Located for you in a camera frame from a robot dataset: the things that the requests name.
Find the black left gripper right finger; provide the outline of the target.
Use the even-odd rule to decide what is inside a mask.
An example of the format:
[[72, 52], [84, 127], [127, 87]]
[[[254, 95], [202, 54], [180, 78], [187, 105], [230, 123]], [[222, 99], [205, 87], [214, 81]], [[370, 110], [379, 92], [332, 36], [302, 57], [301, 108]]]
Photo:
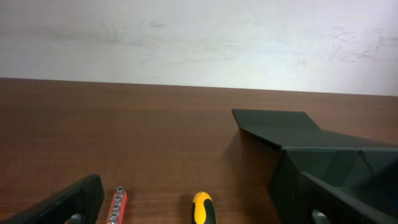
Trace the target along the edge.
[[298, 222], [397, 224], [397, 219], [302, 172], [298, 178]]

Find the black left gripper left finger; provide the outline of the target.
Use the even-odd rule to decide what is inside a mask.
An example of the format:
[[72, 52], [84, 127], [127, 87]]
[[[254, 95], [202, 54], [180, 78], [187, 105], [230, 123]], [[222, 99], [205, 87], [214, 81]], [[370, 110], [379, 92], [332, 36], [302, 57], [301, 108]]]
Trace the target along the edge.
[[104, 200], [101, 177], [90, 174], [49, 198], [3, 220], [3, 223], [95, 224]]

